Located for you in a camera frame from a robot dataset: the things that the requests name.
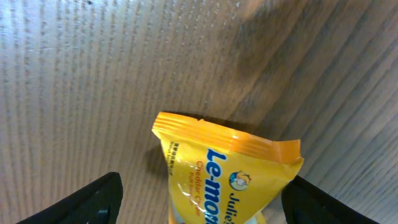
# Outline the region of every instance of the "face on logo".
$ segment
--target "face on logo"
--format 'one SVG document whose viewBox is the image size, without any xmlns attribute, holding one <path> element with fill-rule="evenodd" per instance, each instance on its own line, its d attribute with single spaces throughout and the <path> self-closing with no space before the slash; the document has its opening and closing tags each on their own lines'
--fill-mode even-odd
<svg viewBox="0 0 398 224">
<path fill-rule="evenodd" d="M 243 171 L 233 172 L 229 177 L 229 184 L 235 190 L 245 190 L 251 181 L 250 175 Z"/>
</svg>

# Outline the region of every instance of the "wooden table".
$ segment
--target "wooden table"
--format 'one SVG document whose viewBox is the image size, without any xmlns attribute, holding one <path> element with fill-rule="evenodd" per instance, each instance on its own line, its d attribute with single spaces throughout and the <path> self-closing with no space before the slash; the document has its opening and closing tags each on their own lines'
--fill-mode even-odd
<svg viewBox="0 0 398 224">
<path fill-rule="evenodd" d="M 119 223 L 165 223 L 174 111 L 301 139 L 302 177 L 395 223 L 397 38 L 394 0 L 0 1 L 0 222 L 117 171 Z"/>
</svg>

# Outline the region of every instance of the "orange crimped edge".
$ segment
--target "orange crimped edge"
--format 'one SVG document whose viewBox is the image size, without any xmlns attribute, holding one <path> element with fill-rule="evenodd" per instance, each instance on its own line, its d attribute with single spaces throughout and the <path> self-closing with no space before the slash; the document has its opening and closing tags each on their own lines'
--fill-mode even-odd
<svg viewBox="0 0 398 224">
<path fill-rule="evenodd" d="M 219 147 L 283 164 L 293 164 L 302 159 L 300 140 L 271 141 L 203 119 L 197 120 L 179 114 L 160 112 L 152 131 L 158 137 L 158 133 L 176 135 L 182 139 L 205 143 L 210 147 Z"/>
</svg>

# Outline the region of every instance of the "yellow snack packet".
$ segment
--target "yellow snack packet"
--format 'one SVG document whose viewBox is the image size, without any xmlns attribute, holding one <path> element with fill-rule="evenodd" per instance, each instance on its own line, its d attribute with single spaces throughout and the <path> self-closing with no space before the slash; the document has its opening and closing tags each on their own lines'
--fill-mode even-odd
<svg viewBox="0 0 398 224">
<path fill-rule="evenodd" d="M 169 223 L 263 224 L 263 209 L 300 170 L 300 140 L 160 112 L 152 128 L 169 172 Z"/>
</svg>

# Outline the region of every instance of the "yellow packaging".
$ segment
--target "yellow packaging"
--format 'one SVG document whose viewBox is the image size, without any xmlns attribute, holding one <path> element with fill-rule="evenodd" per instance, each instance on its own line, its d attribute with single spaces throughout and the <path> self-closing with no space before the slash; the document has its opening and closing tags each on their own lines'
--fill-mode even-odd
<svg viewBox="0 0 398 224">
<path fill-rule="evenodd" d="M 270 141 L 159 113 L 152 131 L 169 169 L 169 223 L 265 223 L 263 209 L 300 170 L 300 140 Z"/>
</svg>

